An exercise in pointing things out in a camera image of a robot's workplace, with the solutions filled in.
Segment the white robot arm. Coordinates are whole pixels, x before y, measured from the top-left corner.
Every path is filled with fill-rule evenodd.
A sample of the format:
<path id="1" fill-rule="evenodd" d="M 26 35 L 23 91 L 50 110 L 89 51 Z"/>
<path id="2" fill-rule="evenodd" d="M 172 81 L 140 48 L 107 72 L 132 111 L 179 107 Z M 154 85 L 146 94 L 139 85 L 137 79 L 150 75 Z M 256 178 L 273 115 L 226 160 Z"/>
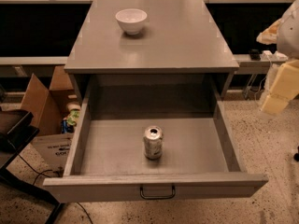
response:
<path id="1" fill-rule="evenodd" d="M 270 66 L 260 98 L 260 110 L 275 116 L 299 94 L 299 0 L 260 33 L 257 41 L 266 45 L 276 43 L 278 52 L 287 56 L 282 65 Z"/>

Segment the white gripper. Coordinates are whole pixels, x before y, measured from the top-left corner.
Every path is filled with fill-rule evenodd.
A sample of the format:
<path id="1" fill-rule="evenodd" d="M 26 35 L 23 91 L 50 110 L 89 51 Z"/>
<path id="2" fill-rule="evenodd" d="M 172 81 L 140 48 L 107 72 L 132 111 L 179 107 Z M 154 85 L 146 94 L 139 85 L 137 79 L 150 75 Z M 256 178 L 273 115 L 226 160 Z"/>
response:
<path id="1" fill-rule="evenodd" d="M 276 44 L 280 19 L 260 32 L 256 41 L 265 44 Z M 266 76 L 264 92 L 260 98 L 260 110 L 275 116 L 299 94 L 299 60 L 294 59 L 282 65 L 273 64 Z"/>

